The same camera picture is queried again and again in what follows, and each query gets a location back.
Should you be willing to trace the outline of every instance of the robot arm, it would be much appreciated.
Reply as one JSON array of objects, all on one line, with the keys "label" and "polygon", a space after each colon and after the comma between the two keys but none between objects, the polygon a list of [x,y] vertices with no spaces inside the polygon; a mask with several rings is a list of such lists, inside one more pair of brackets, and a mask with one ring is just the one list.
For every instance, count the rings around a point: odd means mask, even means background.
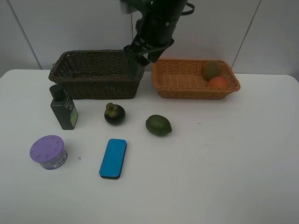
[{"label": "robot arm", "polygon": [[[124,48],[128,58],[128,76],[136,79],[146,65],[156,62],[174,40],[172,34],[181,15],[194,12],[194,5],[188,0],[121,0],[126,3],[127,12],[137,9],[142,19],[136,23],[137,35],[133,42]],[[192,8],[183,12],[185,5]]]}]

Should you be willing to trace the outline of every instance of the orange wicker basket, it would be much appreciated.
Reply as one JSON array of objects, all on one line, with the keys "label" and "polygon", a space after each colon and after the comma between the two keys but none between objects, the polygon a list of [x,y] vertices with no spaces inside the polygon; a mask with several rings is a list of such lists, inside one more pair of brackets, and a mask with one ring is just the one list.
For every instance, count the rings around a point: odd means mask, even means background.
[{"label": "orange wicker basket", "polygon": [[223,99],[232,92],[239,91],[240,84],[230,66],[217,60],[220,76],[228,82],[228,88],[207,87],[203,78],[203,65],[209,60],[159,59],[152,68],[152,82],[164,98],[176,99]]}]

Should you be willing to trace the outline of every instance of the dark green bottle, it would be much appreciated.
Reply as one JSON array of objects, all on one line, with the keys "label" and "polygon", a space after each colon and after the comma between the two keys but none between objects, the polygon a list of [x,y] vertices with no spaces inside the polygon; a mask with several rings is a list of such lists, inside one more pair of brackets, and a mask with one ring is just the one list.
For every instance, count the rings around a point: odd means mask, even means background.
[{"label": "dark green bottle", "polygon": [[62,86],[58,84],[51,86],[50,92],[53,97],[51,108],[60,126],[64,130],[73,130],[78,113],[70,94],[65,93]]}]

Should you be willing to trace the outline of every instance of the white wall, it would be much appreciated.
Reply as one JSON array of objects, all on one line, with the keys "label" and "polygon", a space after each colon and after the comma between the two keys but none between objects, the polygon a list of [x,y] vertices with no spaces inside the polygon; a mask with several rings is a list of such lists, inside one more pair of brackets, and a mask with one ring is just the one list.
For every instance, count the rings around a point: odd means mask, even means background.
[{"label": "white wall", "polygon": [[262,0],[233,70],[299,78],[298,10],[298,0]]},{"label": "white wall", "polygon": [[[232,65],[259,1],[188,0],[195,5],[195,13],[180,17],[174,45],[163,57],[222,59]],[[141,17],[133,13],[134,28]]]},{"label": "white wall", "polygon": [[0,0],[0,77],[11,69],[39,69],[6,0]]},{"label": "white wall", "polygon": [[10,0],[43,69],[76,49],[123,49],[131,15],[118,0]]}]

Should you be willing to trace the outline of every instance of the mangosteen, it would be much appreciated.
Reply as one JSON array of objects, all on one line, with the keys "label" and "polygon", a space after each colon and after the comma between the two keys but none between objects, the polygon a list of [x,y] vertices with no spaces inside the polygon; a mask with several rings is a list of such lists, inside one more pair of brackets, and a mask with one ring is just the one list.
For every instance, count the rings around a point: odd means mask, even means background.
[{"label": "mangosteen", "polygon": [[109,103],[106,105],[105,110],[105,120],[111,125],[120,125],[121,122],[125,119],[126,112],[125,110],[113,103]]}]

